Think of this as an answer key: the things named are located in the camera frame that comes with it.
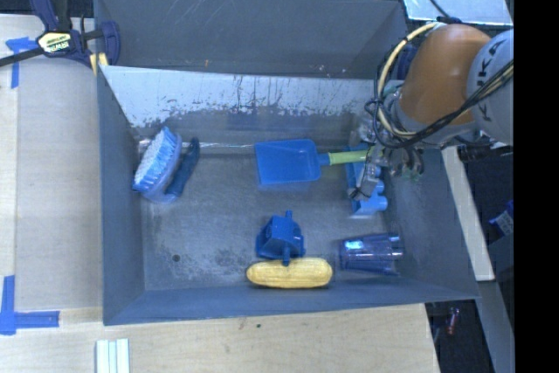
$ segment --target yellow object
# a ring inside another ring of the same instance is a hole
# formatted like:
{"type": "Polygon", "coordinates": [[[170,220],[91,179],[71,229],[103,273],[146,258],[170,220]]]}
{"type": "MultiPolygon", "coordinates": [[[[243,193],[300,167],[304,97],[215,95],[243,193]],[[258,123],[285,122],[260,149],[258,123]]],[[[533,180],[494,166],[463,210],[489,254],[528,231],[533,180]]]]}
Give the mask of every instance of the yellow object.
{"type": "Polygon", "coordinates": [[[281,259],[255,263],[246,270],[246,278],[261,286],[303,289],[327,285],[333,272],[325,259],[302,257],[292,259],[289,266],[281,259]]]}

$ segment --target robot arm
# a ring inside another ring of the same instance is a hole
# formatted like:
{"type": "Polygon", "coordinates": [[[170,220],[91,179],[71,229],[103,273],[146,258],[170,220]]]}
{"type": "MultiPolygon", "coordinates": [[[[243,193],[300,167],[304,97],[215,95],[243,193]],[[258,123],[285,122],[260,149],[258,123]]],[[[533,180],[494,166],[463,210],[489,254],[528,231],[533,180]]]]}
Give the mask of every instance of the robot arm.
{"type": "Polygon", "coordinates": [[[392,175],[421,173],[421,152],[460,145],[513,146],[514,31],[490,38],[466,24],[429,23],[395,47],[367,105],[361,139],[392,175]],[[411,62],[402,49],[425,35],[411,62]],[[397,71],[394,65],[398,61],[397,71]],[[389,80],[393,72],[404,80],[389,80]]]}

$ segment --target blue scoop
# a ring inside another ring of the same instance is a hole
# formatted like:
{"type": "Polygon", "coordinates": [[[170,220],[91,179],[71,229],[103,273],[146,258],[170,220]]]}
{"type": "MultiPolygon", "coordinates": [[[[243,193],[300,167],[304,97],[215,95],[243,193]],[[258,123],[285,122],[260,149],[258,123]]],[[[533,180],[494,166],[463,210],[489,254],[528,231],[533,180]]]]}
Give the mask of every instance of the blue scoop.
{"type": "Polygon", "coordinates": [[[363,162],[367,156],[367,150],[318,154],[309,139],[259,142],[254,151],[262,185],[316,181],[321,166],[363,162]]]}

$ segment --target wooden table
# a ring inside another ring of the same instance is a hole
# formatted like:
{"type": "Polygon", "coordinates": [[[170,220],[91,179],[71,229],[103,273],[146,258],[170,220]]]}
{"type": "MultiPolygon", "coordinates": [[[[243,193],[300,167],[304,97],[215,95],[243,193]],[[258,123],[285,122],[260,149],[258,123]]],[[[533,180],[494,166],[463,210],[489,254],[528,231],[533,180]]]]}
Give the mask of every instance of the wooden table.
{"type": "MultiPolygon", "coordinates": [[[[10,54],[3,44],[6,38],[24,34],[34,38],[42,31],[42,25],[35,17],[0,15],[0,24],[4,25],[0,26],[0,57],[10,54]]],[[[40,59],[44,57],[37,58],[35,67],[40,64],[46,70],[47,66],[52,67],[54,64],[54,60],[40,59]]],[[[22,268],[17,266],[16,259],[20,265],[26,260],[26,257],[18,256],[26,250],[26,239],[18,238],[16,234],[17,225],[24,218],[18,216],[17,167],[21,169],[25,160],[17,159],[18,88],[10,88],[10,77],[10,66],[0,69],[0,274],[3,276],[12,275],[22,268]]],[[[452,152],[445,155],[445,162],[453,170],[456,178],[452,187],[463,187],[465,178],[459,172],[456,174],[460,166],[452,152]]],[[[72,183],[68,184],[65,178],[58,181],[55,177],[51,181],[53,191],[76,188],[72,183]]],[[[470,223],[470,230],[466,232],[466,242],[468,248],[472,248],[476,254],[473,257],[476,276],[479,280],[489,280],[493,271],[488,264],[487,249],[479,243],[472,206],[470,200],[466,205],[458,207],[459,213],[469,213],[465,219],[470,223]]],[[[66,221],[68,217],[64,211],[59,210],[59,225],[62,228],[72,225],[72,222],[66,221]]],[[[99,241],[93,241],[92,244],[99,244],[99,241]]],[[[64,254],[67,252],[64,245],[68,245],[68,242],[60,239],[60,251],[57,251],[55,242],[51,244],[50,251],[38,254],[39,260],[34,259],[33,262],[58,263],[56,266],[66,264],[68,269],[74,271],[87,269],[85,262],[83,266],[72,267],[76,263],[79,264],[79,261],[76,261],[79,255],[73,254],[75,259],[65,259],[64,254]]],[[[100,269],[93,266],[93,272],[98,271],[100,269]]],[[[70,283],[67,289],[72,291],[72,275],[68,275],[67,278],[70,283]]],[[[49,281],[56,281],[56,278],[37,278],[35,286],[44,288],[47,294],[49,281]]],[[[93,280],[93,287],[98,287],[96,281],[93,280]]],[[[61,296],[62,302],[66,302],[64,294],[61,296]]],[[[27,297],[28,302],[33,302],[32,299],[27,297]]],[[[423,304],[314,314],[104,327],[101,321],[101,307],[95,297],[91,302],[76,302],[79,306],[70,305],[60,310],[59,328],[19,329],[13,336],[0,336],[0,371],[91,372],[95,368],[95,343],[102,339],[122,338],[129,340],[130,365],[135,373],[440,371],[423,304]]],[[[67,300],[67,303],[72,304],[72,300],[67,300]]]]}

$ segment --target bin floor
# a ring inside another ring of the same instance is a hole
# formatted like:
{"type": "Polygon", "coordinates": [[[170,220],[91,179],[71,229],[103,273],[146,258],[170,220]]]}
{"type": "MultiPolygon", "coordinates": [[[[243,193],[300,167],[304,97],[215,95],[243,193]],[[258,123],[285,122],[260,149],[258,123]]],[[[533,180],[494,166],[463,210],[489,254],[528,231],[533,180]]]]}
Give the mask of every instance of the bin floor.
{"type": "Polygon", "coordinates": [[[306,256],[337,263],[338,242],[384,231],[382,214],[353,218],[342,165],[321,178],[263,189],[254,154],[202,154],[183,195],[172,204],[143,201],[146,288],[182,289],[246,283],[246,268],[261,261],[255,240],[273,215],[293,212],[306,256]]]}

